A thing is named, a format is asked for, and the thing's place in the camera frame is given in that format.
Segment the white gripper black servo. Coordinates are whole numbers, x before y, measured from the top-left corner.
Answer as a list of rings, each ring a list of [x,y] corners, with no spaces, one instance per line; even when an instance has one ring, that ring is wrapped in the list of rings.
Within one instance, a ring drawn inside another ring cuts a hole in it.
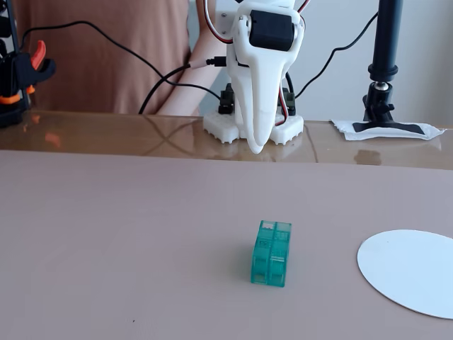
[[[228,75],[239,137],[259,154],[275,126],[281,83],[299,54],[304,22],[293,1],[239,1]]]

